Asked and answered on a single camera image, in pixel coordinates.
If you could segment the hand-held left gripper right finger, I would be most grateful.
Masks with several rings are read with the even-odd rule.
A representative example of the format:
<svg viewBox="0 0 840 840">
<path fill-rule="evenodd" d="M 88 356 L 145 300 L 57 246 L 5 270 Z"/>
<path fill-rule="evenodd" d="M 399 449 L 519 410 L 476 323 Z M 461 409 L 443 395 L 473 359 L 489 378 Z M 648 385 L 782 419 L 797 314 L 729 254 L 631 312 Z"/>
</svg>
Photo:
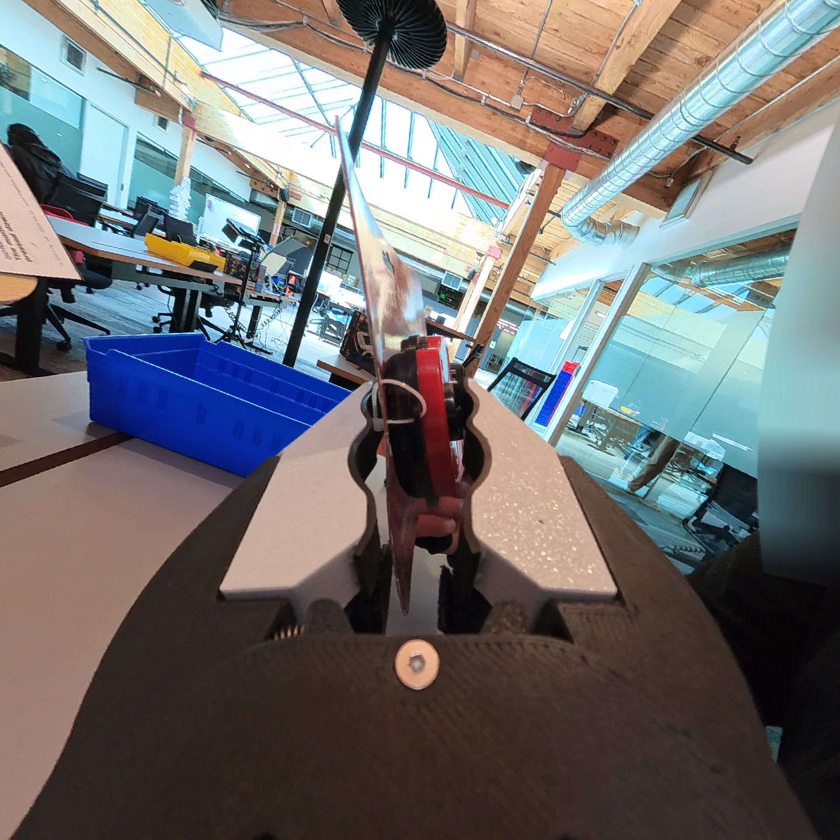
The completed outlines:
<svg viewBox="0 0 840 840">
<path fill-rule="evenodd" d="M 475 589 L 491 606 L 514 602 L 613 602 L 616 583 L 559 453 L 472 380 L 467 428 L 484 465 L 467 499 L 478 543 Z"/>
</svg>

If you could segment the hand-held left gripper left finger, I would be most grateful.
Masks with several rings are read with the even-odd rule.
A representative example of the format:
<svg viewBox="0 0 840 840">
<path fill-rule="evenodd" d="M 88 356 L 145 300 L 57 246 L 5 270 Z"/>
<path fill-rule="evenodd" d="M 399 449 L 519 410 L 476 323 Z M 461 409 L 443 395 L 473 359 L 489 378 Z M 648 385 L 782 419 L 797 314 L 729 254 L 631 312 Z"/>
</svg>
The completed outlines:
<svg viewBox="0 0 840 840">
<path fill-rule="evenodd" d="M 285 597 L 294 611 L 375 593 L 382 438 L 371 384 L 351 392 L 281 453 L 220 586 L 227 599 Z"/>
</svg>

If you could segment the red black packaged tool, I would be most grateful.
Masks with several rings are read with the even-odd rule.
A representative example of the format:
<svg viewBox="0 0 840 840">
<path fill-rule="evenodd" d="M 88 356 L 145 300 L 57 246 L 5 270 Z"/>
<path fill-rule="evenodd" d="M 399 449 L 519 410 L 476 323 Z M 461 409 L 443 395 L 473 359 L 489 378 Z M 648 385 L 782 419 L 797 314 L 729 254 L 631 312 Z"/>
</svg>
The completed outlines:
<svg viewBox="0 0 840 840">
<path fill-rule="evenodd" d="M 457 544 L 465 491 L 463 375 L 445 340 L 427 334 L 421 284 L 385 240 L 362 193 L 349 139 L 337 129 L 341 172 L 362 273 L 376 387 L 374 419 L 385 447 L 385 494 L 396 594 L 410 611 L 413 553 L 436 517 L 453 527 L 436 551 Z"/>
</svg>

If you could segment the person's right hand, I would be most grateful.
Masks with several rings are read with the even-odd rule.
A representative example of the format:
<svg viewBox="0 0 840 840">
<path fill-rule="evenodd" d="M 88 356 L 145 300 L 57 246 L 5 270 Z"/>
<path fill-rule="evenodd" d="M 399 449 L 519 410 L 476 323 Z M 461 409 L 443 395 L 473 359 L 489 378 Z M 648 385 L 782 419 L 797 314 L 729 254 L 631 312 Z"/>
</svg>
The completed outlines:
<svg viewBox="0 0 840 840">
<path fill-rule="evenodd" d="M 414 544 L 430 554 L 466 558 L 474 553 L 465 536 L 464 503 L 470 484 L 463 481 L 453 496 L 418 501 Z"/>
</svg>

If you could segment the black folding chair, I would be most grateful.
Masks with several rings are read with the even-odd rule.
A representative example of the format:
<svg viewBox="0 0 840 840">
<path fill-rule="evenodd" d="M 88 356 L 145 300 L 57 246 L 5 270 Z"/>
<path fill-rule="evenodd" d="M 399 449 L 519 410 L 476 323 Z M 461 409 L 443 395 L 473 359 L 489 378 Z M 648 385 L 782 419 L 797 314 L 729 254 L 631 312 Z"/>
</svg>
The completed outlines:
<svg viewBox="0 0 840 840">
<path fill-rule="evenodd" d="M 487 387 L 487 391 L 495 392 L 502 405 L 525 421 L 555 378 L 555 374 L 513 358 Z"/>
</svg>

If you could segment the blue plastic bin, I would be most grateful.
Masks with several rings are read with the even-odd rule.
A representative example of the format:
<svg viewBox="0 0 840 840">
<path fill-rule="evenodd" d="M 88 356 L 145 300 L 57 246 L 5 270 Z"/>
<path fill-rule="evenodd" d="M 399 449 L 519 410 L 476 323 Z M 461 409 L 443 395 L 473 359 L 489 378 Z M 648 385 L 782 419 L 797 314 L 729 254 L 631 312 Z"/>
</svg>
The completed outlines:
<svg viewBox="0 0 840 840">
<path fill-rule="evenodd" d="M 199 332 L 84 339 L 92 422 L 247 476 L 349 392 Z"/>
</svg>

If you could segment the person's black jacket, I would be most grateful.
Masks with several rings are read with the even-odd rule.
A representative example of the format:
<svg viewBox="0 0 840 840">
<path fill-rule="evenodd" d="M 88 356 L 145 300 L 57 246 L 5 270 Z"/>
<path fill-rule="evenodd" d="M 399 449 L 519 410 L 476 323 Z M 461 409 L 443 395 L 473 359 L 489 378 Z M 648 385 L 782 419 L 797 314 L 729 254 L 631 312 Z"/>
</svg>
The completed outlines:
<svg viewBox="0 0 840 840">
<path fill-rule="evenodd" d="M 765 572 L 759 531 L 686 579 L 781 730 L 778 764 L 818 835 L 838 839 L 838 589 Z"/>
</svg>

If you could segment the yellow plastic bin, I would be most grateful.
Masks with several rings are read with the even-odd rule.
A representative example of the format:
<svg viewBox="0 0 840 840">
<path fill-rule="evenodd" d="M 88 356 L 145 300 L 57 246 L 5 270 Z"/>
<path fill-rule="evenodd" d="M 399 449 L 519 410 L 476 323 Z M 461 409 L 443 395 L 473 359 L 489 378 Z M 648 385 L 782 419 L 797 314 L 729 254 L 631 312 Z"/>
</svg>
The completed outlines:
<svg viewBox="0 0 840 840">
<path fill-rule="evenodd" d="M 168 240 L 152 233 L 147 234 L 143 241 L 151 254 L 168 259 L 179 266 L 205 272 L 220 271 L 224 273 L 226 258 L 215 254 L 213 251 Z"/>
</svg>

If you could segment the whiteboard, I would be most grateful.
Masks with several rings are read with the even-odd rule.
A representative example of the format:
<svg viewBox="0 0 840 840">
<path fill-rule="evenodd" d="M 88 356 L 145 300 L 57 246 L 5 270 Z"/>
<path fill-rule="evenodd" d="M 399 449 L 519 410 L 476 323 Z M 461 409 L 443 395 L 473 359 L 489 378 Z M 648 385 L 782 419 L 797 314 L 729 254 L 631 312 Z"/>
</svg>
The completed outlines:
<svg viewBox="0 0 840 840">
<path fill-rule="evenodd" d="M 237 240 L 229 238 L 224 233 L 228 221 L 234 221 L 236 224 L 247 227 L 256 233 L 261 226 L 261 216 L 257 213 L 252 213 L 217 196 L 207 194 L 199 224 L 200 238 L 211 240 L 220 245 L 233 245 Z"/>
</svg>

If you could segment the wooden top desk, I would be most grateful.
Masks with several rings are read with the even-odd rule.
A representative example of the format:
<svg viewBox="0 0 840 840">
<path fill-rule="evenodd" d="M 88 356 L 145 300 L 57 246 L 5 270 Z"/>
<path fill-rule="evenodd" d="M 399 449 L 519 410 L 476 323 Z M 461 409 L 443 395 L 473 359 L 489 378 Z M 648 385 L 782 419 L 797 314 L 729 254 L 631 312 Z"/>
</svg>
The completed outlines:
<svg viewBox="0 0 840 840">
<path fill-rule="evenodd" d="M 209 272 L 182 266 L 151 253 L 144 241 L 123 237 L 78 222 L 47 216 L 59 240 L 70 249 L 113 263 L 112 278 L 126 282 L 145 282 L 174 289 L 170 332 L 193 332 L 202 294 L 221 295 L 225 284 L 236 288 L 243 281 L 220 271 Z"/>
</svg>

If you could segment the white instruction sheet board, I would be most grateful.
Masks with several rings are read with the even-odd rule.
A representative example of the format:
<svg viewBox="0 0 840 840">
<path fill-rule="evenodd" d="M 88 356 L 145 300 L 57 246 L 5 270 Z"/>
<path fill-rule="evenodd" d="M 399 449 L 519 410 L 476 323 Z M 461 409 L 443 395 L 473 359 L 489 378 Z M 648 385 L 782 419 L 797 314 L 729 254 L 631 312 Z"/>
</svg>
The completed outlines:
<svg viewBox="0 0 840 840">
<path fill-rule="evenodd" d="M 1 148 L 1 272 L 79 282 L 76 266 L 5 148 Z"/>
</svg>

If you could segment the black pole with finned disc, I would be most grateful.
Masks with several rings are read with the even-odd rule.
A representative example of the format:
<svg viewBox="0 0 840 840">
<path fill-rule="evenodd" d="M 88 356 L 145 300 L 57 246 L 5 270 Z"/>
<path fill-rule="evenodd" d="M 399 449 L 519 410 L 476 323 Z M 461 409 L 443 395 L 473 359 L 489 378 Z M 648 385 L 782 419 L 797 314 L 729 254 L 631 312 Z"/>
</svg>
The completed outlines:
<svg viewBox="0 0 840 840">
<path fill-rule="evenodd" d="M 434 1 L 339 1 L 338 6 L 355 34 L 372 47 L 371 60 L 349 135 L 350 149 L 353 154 L 357 154 L 386 58 L 391 57 L 397 65 L 410 70 L 433 67 L 445 53 L 447 26 Z M 344 198 L 345 184 L 340 171 L 332 189 L 327 214 L 287 342 L 283 357 L 286 366 L 293 367 L 297 361 Z"/>
</svg>

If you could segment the wooden post with red bracket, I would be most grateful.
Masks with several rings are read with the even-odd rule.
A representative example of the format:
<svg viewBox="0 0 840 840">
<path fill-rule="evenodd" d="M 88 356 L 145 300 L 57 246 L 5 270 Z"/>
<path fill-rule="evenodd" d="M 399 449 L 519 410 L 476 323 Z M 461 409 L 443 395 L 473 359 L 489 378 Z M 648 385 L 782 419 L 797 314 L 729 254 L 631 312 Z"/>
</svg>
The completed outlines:
<svg viewBox="0 0 840 840">
<path fill-rule="evenodd" d="M 579 151 L 573 151 L 562 146 L 558 140 L 550 142 L 542 163 L 543 176 L 539 189 L 532 200 L 528 215 L 514 241 L 507 262 L 478 327 L 476 344 L 482 344 L 483 352 L 489 349 L 489 342 L 498 320 L 510 299 L 512 289 L 519 278 L 543 220 L 550 210 L 552 201 L 562 184 L 564 175 L 567 170 L 576 168 L 580 158 L 581 153 Z"/>
</svg>

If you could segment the silver ventilation duct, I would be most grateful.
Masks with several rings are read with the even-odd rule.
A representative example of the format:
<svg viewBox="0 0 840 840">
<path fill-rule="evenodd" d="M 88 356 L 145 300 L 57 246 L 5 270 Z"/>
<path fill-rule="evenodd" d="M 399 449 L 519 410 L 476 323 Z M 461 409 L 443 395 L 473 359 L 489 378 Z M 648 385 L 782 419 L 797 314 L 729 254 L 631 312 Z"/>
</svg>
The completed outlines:
<svg viewBox="0 0 840 840">
<path fill-rule="evenodd" d="M 792 243 L 782 243 L 763 250 L 720 259 L 703 259 L 694 264 L 684 259 L 653 266 L 653 272 L 666 280 L 686 280 L 696 288 L 720 287 L 770 280 L 784 275 L 791 254 Z"/>
<path fill-rule="evenodd" d="M 778 1 L 767 6 L 626 148 L 568 201 L 561 223 L 575 239 L 625 248 L 639 229 L 592 216 L 681 144 L 764 84 L 838 26 L 838 1 Z"/>
</svg>

